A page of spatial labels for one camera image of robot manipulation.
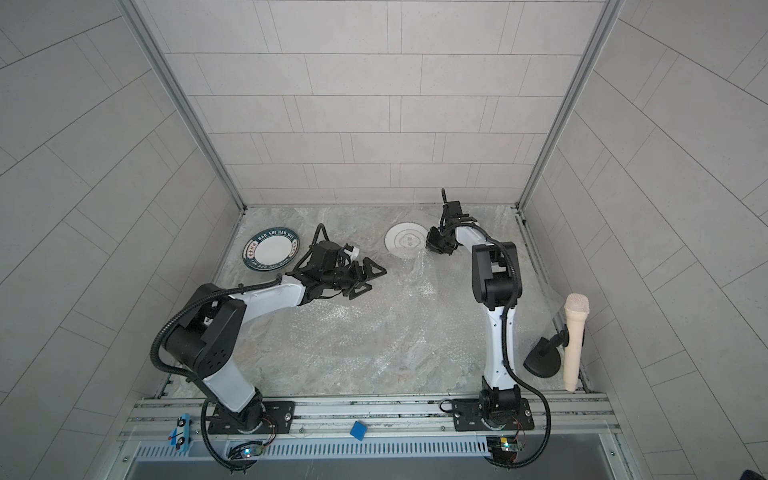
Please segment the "bubble wrap sheet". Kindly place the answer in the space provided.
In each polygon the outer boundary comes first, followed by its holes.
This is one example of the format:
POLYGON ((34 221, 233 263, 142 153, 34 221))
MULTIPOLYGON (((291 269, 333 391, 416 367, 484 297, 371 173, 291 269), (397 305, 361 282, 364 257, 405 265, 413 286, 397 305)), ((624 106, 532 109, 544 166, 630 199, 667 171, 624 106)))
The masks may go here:
POLYGON ((254 376, 274 394, 470 393, 483 371, 483 320, 466 291, 316 301, 273 317, 254 376))

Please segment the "green rimmed plate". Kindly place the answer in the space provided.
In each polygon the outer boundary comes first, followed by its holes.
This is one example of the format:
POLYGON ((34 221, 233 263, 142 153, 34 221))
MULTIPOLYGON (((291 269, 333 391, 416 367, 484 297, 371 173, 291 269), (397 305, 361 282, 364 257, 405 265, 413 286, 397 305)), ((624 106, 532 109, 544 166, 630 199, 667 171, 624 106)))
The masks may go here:
POLYGON ((271 272, 287 266, 299 248, 300 238, 295 231, 287 227, 271 227, 246 242, 241 258, 250 270, 271 272))

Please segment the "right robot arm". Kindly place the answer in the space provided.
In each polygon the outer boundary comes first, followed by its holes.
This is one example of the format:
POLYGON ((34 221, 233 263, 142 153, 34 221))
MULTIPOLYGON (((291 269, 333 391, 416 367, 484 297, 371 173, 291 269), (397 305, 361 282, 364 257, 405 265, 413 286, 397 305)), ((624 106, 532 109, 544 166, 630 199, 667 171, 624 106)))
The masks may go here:
POLYGON ((529 385, 513 367, 513 326, 515 309, 523 284, 516 245, 493 238, 477 219, 463 211, 459 201, 447 199, 441 191, 442 213, 439 224, 427 234, 427 249, 451 255, 463 247, 471 254, 471 286, 475 301, 486 313, 486 362, 479 394, 478 410, 491 429, 509 425, 530 429, 529 408, 523 389, 534 394, 544 406, 545 431, 551 431, 551 409, 541 391, 529 385))

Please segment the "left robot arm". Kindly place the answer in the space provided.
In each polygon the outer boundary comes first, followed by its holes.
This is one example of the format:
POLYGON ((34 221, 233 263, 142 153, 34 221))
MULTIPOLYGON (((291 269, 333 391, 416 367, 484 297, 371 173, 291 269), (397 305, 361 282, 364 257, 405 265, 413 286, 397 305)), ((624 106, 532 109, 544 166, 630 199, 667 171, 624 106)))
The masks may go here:
POLYGON ((154 338, 149 357, 164 373, 184 377, 214 401, 231 428, 251 433, 265 416, 261 392, 239 370, 233 352, 241 328, 273 312, 333 296, 354 300, 387 270, 349 244, 331 241, 320 224, 293 270, 254 285, 199 287, 154 338))

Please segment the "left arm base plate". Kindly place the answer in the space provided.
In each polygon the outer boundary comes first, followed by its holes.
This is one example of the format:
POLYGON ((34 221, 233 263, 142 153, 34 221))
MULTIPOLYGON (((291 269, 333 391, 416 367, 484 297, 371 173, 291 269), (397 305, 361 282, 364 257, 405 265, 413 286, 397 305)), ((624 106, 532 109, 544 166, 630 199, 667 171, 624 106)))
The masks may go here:
POLYGON ((216 405, 206 414, 207 432, 214 435, 287 434, 296 404, 291 401, 266 401, 232 412, 216 405))

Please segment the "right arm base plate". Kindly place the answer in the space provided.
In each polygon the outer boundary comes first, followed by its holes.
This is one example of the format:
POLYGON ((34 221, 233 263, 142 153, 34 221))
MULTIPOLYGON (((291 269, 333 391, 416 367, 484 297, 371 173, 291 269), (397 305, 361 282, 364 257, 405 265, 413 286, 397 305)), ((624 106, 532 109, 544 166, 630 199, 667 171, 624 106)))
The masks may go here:
POLYGON ((485 412, 476 399, 452 399, 448 414, 457 432, 529 431, 535 428, 527 399, 517 409, 495 409, 485 412))

